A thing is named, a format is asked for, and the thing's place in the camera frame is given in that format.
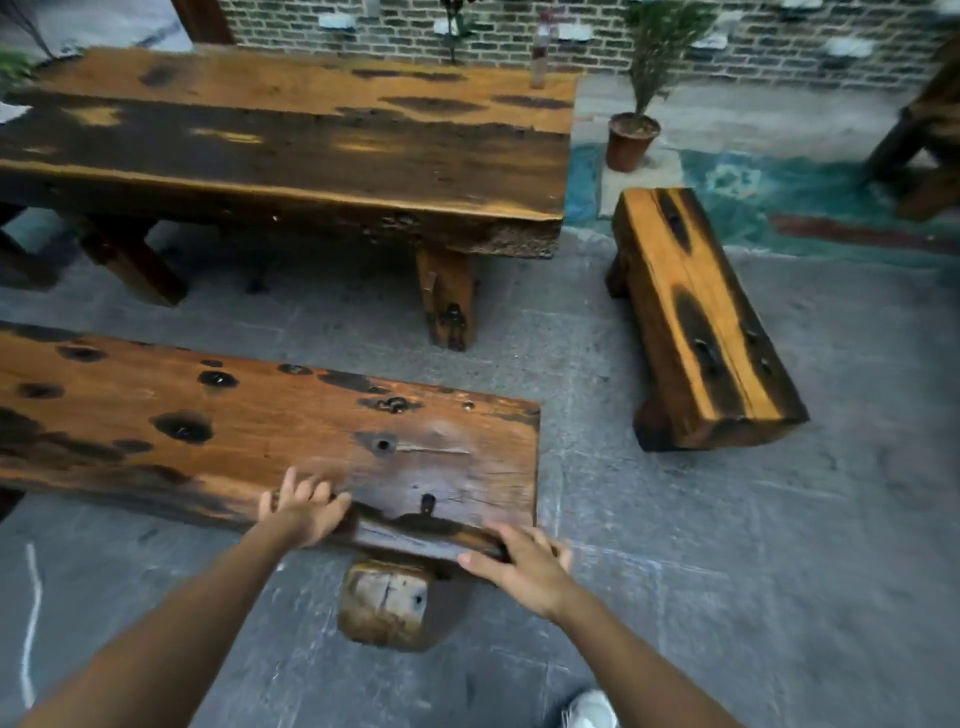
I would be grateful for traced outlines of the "person's right hand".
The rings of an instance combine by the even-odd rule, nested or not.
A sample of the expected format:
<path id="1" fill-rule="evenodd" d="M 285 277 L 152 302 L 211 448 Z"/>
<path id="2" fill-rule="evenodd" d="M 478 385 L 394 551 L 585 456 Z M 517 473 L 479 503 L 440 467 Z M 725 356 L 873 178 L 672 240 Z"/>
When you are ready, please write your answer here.
<path id="1" fill-rule="evenodd" d="M 489 582 L 524 608 L 558 625 L 568 598 L 577 588 L 570 576 L 570 550 L 532 526 L 499 522 L 487 526 L 506 548 L 506 563 L 511 564 L 507 581 Z"/>

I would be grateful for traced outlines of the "person's left hand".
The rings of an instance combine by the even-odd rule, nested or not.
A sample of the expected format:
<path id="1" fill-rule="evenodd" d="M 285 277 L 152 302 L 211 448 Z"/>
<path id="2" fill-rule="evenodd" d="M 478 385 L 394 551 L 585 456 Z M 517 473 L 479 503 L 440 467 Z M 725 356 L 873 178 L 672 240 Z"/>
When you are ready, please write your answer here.
<path id="1" fill-rule="evenodd" d="M 298 503 L 298 484 L 307 478 L 315 479 L 315 490 L 312 499 L 301 504 Z M 265 520 L 258 520 L 257 504 L 256 524 L 251 532 L 258 538 L 269 538 L 289 551 L 315 546 L 339 528 L 345 518 L 329 521 L 329 503 L 341 491 L 334 492 L 331 483 L 319 475 L 302 476 L 290 466 L 279 487 L 270 491 L 272 514 Z"/>

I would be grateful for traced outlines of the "long wooden bench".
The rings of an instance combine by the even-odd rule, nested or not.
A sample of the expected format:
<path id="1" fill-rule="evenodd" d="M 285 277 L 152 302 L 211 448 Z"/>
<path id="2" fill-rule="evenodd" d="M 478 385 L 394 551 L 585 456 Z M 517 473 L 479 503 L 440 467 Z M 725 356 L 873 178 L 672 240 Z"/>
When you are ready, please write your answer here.
<path id="1" fill-rule="evenodd" d="M 288 362 L 0 321 L 0 487 L 246 528 L 286 470 L 352 494 L 337 626 L 426 651 L 472 591 L 461 552 L 532 527 L 541 407 Z"/>

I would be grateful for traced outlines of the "person's left forearm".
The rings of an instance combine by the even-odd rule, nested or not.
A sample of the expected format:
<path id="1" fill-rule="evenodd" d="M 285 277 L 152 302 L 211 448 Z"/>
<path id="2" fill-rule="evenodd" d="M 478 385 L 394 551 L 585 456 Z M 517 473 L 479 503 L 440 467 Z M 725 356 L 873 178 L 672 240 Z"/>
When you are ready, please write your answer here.
<path id="1" fill-rule="evenodd" d="M 249 530 L 112 638 L 17 728 L 188 728 L 292 551 Z"/>

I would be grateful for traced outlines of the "person's right forearm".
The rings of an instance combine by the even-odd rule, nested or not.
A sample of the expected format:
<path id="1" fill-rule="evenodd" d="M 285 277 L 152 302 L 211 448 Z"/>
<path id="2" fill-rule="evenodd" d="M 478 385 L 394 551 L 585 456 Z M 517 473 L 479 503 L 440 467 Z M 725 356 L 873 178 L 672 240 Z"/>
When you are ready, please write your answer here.
<path id="1" fill-rule="evenodd" d="M 622 728 L 744 728 L 589 591 L 567 589 L 551 619 L 589 666 Z"/>

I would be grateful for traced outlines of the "short wooden bench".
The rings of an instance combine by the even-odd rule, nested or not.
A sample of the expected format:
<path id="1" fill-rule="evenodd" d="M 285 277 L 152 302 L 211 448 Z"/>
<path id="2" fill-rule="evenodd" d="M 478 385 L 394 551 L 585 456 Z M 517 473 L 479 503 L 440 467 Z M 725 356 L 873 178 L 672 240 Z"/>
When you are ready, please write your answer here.
<path id="1" fill-rule="evenodd" d="M 783 439 L 809 410 L 690 188 L 629 188 L 611 218 L 606 290 L 627 297 L 651 391 L 633 416 L 646 453 Z"/>

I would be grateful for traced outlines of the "large wooden slab table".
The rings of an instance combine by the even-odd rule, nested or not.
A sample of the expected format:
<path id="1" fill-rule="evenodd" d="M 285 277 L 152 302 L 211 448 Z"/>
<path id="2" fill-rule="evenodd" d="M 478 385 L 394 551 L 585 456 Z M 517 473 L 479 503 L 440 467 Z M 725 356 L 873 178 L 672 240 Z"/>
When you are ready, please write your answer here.
<path id="1" fill-rule="evenodd" d="M 174 307 L 159 221 L 298 229 L 415 249 L 432 342 L 474 343 L 479 256 L 550 259 L 580 74 L 95 46 L 49 62 L 0 124 L 0 210 L 87 223 L 93 261 Z"/>

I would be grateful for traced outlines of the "green plant in terracotta pot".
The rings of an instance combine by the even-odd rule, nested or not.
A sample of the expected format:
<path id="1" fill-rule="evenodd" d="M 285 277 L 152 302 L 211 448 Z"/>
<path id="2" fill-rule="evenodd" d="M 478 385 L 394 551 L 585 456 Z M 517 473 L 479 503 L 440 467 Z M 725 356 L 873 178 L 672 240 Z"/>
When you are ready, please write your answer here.
<path id="1" fill-rule="evenodd" d="M 662 126 L 649 115 L 656 98 L 672 91 L 683 56 L 708 33 L 715 14 L 704 0 L 641 0 L 631 2 L 625 24 L 631 40 L 628 78 L 633 109 L 610 117 L 606 167 L 634 172 L 660 135 Z"/>

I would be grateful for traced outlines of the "teal patterned floor mat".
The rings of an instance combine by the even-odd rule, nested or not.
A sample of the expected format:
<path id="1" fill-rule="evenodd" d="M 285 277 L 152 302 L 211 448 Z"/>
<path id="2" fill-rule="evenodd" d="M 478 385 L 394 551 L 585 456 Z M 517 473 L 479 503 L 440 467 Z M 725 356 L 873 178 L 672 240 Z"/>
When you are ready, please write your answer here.
<path id="1" fill-rule="evenodd" d="M 856 163 L 656 144 L 627 185 L 690 188 L 729 250 L 960 274 L 960 213 L 899 219 Z"/>

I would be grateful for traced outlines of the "slender dark-leaved plant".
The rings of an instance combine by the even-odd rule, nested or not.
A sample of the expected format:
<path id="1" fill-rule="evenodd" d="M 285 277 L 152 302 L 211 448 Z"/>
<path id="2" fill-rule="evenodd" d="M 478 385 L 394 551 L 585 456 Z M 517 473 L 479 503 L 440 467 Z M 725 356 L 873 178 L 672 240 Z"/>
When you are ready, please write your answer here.
<path id="1" fill-rule="evenodd" d="M 443 43 L 448 51 L 450 66 L 457 66 L 456 51 L 459 43 L 471 33 L 469 23 L 463 16 L 464 6 L 476 0 L 438 0 L 445 14 L 446 29 L 442 32 Z"/>

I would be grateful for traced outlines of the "clear plastic bottle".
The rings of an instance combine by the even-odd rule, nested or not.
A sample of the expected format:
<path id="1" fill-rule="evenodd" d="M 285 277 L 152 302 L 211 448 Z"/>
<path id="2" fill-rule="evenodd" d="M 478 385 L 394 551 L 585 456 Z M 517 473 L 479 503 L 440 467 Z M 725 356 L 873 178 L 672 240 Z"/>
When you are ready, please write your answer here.
<path id="1" fill-rule="evenodd" d="M 531 49 L 529 79 L 531 90 L 542 90 L 546 87 L 549 66 L 548 53 L 553 41 L 555 26 L 554 16 L 555 13 L 552 9 L 544 9 L 538 13 Z"/>

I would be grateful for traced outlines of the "leafy green plant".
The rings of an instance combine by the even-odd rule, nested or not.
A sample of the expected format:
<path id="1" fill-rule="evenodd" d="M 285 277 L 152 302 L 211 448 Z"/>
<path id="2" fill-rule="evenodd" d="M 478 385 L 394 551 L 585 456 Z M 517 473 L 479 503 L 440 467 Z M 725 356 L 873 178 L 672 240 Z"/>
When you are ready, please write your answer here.
<path id="1" fill-rule="evenodd" d="M 0 99 L 23 88 L 35 65 L 29 54 L 0 47 Z"/>

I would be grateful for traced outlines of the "dark wooden furniture piece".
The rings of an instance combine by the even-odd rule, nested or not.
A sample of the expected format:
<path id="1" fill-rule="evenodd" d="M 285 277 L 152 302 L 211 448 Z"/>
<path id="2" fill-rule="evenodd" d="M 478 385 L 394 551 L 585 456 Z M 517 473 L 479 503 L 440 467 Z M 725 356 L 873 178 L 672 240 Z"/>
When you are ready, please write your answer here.
<path id="1" fill-rule="evenodd" d="M 914 222 L 960 206 L 960 30 L 934 60 L 939 70 L 864 163 L 866 180 L 892 193 L 895 216 Z"/>

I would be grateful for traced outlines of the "dark wooden post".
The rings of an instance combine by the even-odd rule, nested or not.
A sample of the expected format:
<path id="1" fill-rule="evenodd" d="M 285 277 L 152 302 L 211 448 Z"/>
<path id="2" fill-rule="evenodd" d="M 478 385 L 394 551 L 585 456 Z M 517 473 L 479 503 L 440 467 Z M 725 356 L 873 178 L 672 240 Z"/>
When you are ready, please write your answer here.
<path id="1" fill-rule="evenodd" d="M 219 0 L 171 0 L 171 3 L 192 43 L 216 46 L 235 44 Z"/>

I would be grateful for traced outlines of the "row of white wall planters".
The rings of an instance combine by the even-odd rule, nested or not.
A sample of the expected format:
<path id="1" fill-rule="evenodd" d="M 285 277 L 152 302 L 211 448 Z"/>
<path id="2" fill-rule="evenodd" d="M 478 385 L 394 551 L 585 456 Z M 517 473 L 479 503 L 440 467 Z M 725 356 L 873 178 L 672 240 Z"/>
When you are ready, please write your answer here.
<path id="1" fill-rule="evenodd" d="M 476 0 L 462 15 L 471 31 L 458 45 L 467 54 L 508 63 L 531 54 L 539 12 L 554 12 L 549 53 L 573 64 L 624 62 L 632 52 L 625 15 L 642 0 Z M 864 0 L 703 0 L 715 19 L 684 58 L 713 61 L 775 52 L 811 53 L 818 62 L 855 64 L 877 54 L 880 41 L 854 17 Z M 313 6 L 317 31 L 338 52 L 351 43 L 364 53 L 425 55 L 432 47 L 449 59 L 439 0 L 320 0 Z"/>

